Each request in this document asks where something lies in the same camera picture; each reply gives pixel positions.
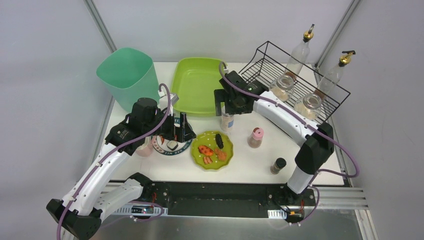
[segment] green bin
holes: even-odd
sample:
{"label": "green bin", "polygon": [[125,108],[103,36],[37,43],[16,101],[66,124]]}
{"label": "green bin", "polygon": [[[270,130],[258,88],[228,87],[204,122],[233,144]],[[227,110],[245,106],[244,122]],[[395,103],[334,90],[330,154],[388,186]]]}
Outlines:
{"label": "green bin", "polygon": [[130,47],[116,50],[98,66],[96,74],[129,113],[139,98],[159,102],[159,83],[153,60],[141,51]]}

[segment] white wall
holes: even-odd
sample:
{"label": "white wall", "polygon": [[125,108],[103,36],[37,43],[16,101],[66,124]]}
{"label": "white wall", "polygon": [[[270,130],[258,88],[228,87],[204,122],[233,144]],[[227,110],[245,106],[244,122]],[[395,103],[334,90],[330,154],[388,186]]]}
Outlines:
{"label": "white wall", "polygon": [[334,118],[382,240],[424,239],[423,9],[422,0],[362,1],[322,68],[357,52],[340,81],[352,95]]}
{"label": "white wall", "polygon": [[82,0],[2,0],[0,33],[0,239],[55,239],[46,205],[92,160],[110,52]]}
{"label": "white wall", "polygon": [[117,48],[138,49],[155,61],[210,57],[246,63],[267,40],[290,52],[315,24],[308,57],[314,63],[351,0],[94,2]]}

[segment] dish rack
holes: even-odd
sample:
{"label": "dish rack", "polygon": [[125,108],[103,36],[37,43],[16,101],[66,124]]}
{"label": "dish rack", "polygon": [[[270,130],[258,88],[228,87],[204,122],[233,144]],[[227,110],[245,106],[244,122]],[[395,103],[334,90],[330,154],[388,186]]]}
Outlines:
{"label": "dish rack", "polygon": [[[274,43],[266,41],[256,49],[256,52],[254,53],[250,62],[238,73],[247,83],[258,80],[269,88],[270,84],[276,78],[284,74],[286,67],[283,66],[280,62],[287,62],[289,57],[290,54],[288,52],[284,51]],[[304,64],[303,62],[302,64],[304,67],[313,71],[315,75],[319,75],[321,78],[323,77],[322,74],[315,71],[308,65]],[[290,106],[292,109],[295,106],[296,100],[305,96],[306,94],[313,93],[317,89],[314,85],[306,81],[301,76],[296,76],[297,78],[294,81],[293,86],[294,93],[290,99],[285,102],[286,105]],[[331,96],[326,94],[326,98],[322,101],[321,113],[315,119],[315,121],[319,124],[326,122],[340,107],[340,105],[342,105],[342,103],[349,97],[350,94],[351,93],[348,90],[337,85],[331,92]]]}

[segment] green plate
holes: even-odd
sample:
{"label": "green plate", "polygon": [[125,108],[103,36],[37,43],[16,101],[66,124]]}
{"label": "green plate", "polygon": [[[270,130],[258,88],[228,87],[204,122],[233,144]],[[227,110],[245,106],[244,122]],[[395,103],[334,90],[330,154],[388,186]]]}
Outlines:
{"label": "green plate", "polygon": [[[221,150],[226,152],[226,159],[225,161],[220,161],[218,160],[217,155],[214,154],[210,157],[212,159],[212,163],[205,164],[205,162],[203,161],[203,157],[206,156],[199,152],[198,147],[201,145],[205,145],[215,151],[215,148],[218,147],[217,143],[215,142],[216,134],[220,134],[222,137],[224,148]],[[205,131],[197,135],[196,139],[191,143],[191,156],[193,157],[194,162],[206,170],[218,170],[223,166],[228,165],[233,155],[233,143],[227,135],[220,131]]]}
{"label": "green plate", "polygon": [[215,116],[214,90],[223,88],[220,62],[207,57],[188,57],[178,62],[171,87],[179,97],[175,110],[195,117]]}

